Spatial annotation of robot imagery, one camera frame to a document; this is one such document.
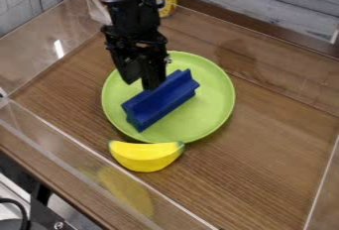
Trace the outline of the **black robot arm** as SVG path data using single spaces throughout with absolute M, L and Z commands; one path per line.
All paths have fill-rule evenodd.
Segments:
M 166 80 L 169 40 L 159 32 L 157 0 L 103 0 L 111 23 L 102 27 L 106 49 L 127 84 L 155 89 Z

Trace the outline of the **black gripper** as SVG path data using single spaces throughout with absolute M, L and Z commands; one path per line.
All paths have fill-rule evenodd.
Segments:
M 159 32 L 157 0 L 103 0 L 111 23 L 102 27 L 106 46 L 121 77 L 127 84 L 141 78 L 145 89 L 155 89 L 166 80 L 167 38 Z M 149 51 L 139 64 L 138 49 Z

